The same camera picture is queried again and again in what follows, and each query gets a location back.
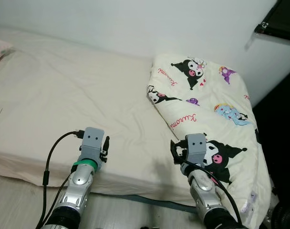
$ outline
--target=black cable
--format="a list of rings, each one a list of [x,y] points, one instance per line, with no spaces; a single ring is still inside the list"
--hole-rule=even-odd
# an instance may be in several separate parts
[[[184,160],[184,159],[181,159],[181,158],[179,158],[179,157],[178,157],[177,159],[181,160],[182,163],[186,163],[186,164],[188,164],[189,166],[194,167],[195,169],[199,169],[199,170],[205,172],[209,177],[212,177],[213,179],[215,179],[215,181],[216,181],[217,184],[218,184],[218,187],[221,188],[221,190],[223,190],[223,191],[225,192],[226,196],[228,197],[228,199],[229,199],[229,201],[230,201],[230,203],[231,203],[231,205],[232,205],[232,207],[233,207],[233,209],[234,209],[235,215],[236,215],[236,217],[237,217],[238,224],[242,225],[241,218],[240,218],[239,211],[238,211],[238,208],[237,208],[237,206],[236,206],[235,200],[234,200],[233,197],[229,194],[229,192],[228,192],[227,189],[223,186],[223,184],[222,184],[222,183],[221,183],[221,182],[220,182],[220,181],[219,181],[219,180],[218,180],[218,179],[217,179],[213,174],[211,174],[209,171],[203,169],[202,167],[197,166],[197,165],[195,165],[195,164],[193,164],[193,163],[191,163],[191,162],[189,162],[189,161],[186,161],[186,160]]]
[[[54,151],[54,149],[57,146],[57,144],[62,139],[64,139],[66,136],[68,136],[68,135],[76,135],[76,134],[77,134],[77,131],[71,131],[71,132],[68,132],[68,133],[62,135],[60,138],[58,138],[58,140],[54,143],[53,147],[51,148],[50,153],[48,155],[48,159],[46,160],[45,171],[48,171],[49,170],[49,164],[50,164],[50,159],[51,159],[51,156],[52,156],[52,152]]]
[[[53,208],[54,208],[54,206],[55,206],[55,204],[56,204],[56,202],[57,202],[57,199],[58,199],[58,197],[59,197],[59,195],[60,195],[60,192],[61,192],[63,186],[65,185],[65,183],[68,181],[68,179],[69,179],[69,177],[70,177],[71,174],[72,174],[72,173],[70,173],[70,174],[68,175],[68,177],[64,180],[64,182],[63,182],[63,183],[61,184],[61,186],[59,187],[58,192],[57,192],[57,194],[56,194],[56,197],[55,197],[55,199],[54,199],[54,202],[52,203],[52,205],[51,205],[51,207],[50,207],[50,210],[49,210],[48,214],[46,214],[46,216],[45,216],[45,218],[44,218],[44,220],[43,220],[43,222],[42,222],[43,225],[45,224],[46,220],[50,217],[50,214],[51,214],[51,212],[53,211]]]
[[[71,132],[68,132],[64,135],[62,135],[60,138],[58,138],[58,140],[54,143],[54,145],[52,146],[51,150],[50,150],[50,153],[48,155],[48,159],[46,160],[46,165],[45,165],[45,171],[43,173],[43,206],[42,206],[42,213],[41,213],[41,217],[39,219],[39,222],[36,226],[36,229],[40,229],[43,224],[43,219],[44,219],[44,216],[45,216],[45,211],[46,211],[46,189],[47,189],[47,185],[49,183],[49,164],[50,164],[50,159],[51,159],[51,156],[52,156],[52,153],[55,149],[55,147],[57,146],[57,144],[62,140],[64,139],[66,136],[68,135],[79,135],[79,133],[82,132],[82,131],[71,131]]]

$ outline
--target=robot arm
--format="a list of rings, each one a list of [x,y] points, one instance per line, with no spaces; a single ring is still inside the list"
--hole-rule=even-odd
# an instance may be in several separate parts
[[[87,127],[80,147],[81,155],[73,164],[68,187],[42,229],[78,229],[95,172],[107,161],[109,137],[101,149],[104,131]]]
[[[177,148],[182,148],[182,155]],[[190,193],[195,200],[200,219],[207,229],[242,229],[221,204],[216,194],[216,186],[205,172],[183,162],[188,161],[199,167],[204,167],[203,160],[206,154],[206,138],[203,134],[186,135],[185,140],[174,143],[171,141],[170,150],[175,164],[181,164],[181,172],[188,177]]]

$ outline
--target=floor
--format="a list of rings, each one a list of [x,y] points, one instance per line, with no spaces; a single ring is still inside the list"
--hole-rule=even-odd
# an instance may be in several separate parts
[[[57,189],[48,190],[48,208]],[[42,210],[42,187],[0,177],[0,229],[35,228]],[[79,229],[204,229],[192,213],[137,201],[91,194]]]

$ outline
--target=white mattress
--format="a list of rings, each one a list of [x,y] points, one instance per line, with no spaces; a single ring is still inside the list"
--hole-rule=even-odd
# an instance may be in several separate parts
[[[146,96],[151,60],[4,28],[0,39],[14,45],[0,60],[0,175],[41,185],[55,140],[92,126],[110,136],[93,192],[194,205],[169,151],[176,138]],[[69,136],[56,147],[50,186],[68,175],[80,144]]]

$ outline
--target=purple cartoon character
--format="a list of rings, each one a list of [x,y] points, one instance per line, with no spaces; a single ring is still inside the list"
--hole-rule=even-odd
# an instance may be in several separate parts
[[[233,73],[236,73],[236,71],[233,71],[231,69],[228,69],[224,66],[221,66],[219,68],[219,74],[221,74],[223,77],[224,77],[224,80],[230,84],[230,75],[233,74]]]
[[[197,106],[200,106],[200,105],[198,104],[198,100],[195,99],[195,98],[190,98],[190,99],[187,100],[187,102],[189,102],[189,103],[191,103],[191,104],[195,104],[195,105],[197,105]]]

